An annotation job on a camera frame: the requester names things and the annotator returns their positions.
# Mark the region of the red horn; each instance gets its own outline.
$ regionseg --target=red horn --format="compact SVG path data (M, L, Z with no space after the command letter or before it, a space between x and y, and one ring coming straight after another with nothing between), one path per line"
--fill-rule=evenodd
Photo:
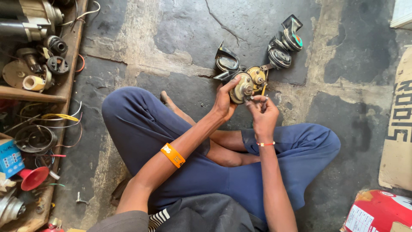
M23 182L21 183L21 189L24 191L30 191L37 188L49 175L49 169L47 167L36 168L35 170L23 169L17 173Z

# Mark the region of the concrete floor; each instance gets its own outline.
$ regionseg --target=concrete floor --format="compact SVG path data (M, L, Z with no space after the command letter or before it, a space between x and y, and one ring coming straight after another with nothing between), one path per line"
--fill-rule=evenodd
M127 175L103 124L101 103L115 89L139 86L159 96L167 90L195 121L212 107L220 42L246 66L267 62L269 40L294 14L304 24L304 49L287 70L271 70L268 94L281 111L278 125L302 122L331 128L341 152L309 185L296 212L299 231L337 231L357 191L378 185L396 67L412 44L412 31L389 28L394 0L99 0L89 16L71 111L83 102L83 138L63 150L53 216L63 228L88 229L114 213L110 195ZM224 130L251 127L240 106ZM77 141L69 128L65 143ZM76 204L77 192L91 204ZM389 190L404 196L410 192Z

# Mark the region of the orange wire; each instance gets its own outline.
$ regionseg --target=orange wire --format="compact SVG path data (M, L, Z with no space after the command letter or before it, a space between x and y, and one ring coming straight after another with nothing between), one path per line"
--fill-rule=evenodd
M85 64L83 56L80 55L80 54L78 54L78 55L79 55L79 56L82 58L82 60L83 60L83 66L82 66L81 69L77 70L76 72L80 72L81 70L83 70L83 69L84 69L84 64Z

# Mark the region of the dirty floor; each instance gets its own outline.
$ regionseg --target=dirty floor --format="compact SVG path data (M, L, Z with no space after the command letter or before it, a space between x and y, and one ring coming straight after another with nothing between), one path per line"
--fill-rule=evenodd
M299 231L338 231L357 191L378 185L396 67L412 31L389 28L394 0L99 0L89 15L80 53L85 69L74 83L71 112L80 102L83 137L63 150L52 215L63 228L88 229L115 211L110 195L127 175L104 126L101 104L115 89L166 90L195 121L212 107L214 56L220 42L246 66L267 64L266 48L294 14L304 49L287 70L271 70L267 93L281 111L278 125L318 123L342 148L308 186L296 212ZM89 9L96 6L90 1ZM240 106L224 130L251 127ZM65 143L79 130L67 129ZM411 193L390 190L404 196ZM77 192L90 205L76 204Z

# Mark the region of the orange wristband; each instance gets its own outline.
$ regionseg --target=orange wristband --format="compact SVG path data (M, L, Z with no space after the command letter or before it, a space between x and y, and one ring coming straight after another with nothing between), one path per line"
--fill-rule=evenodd
M180 168L186 160L177 152L169 143L160 149L163 154L170 159L170 161L177 167Z

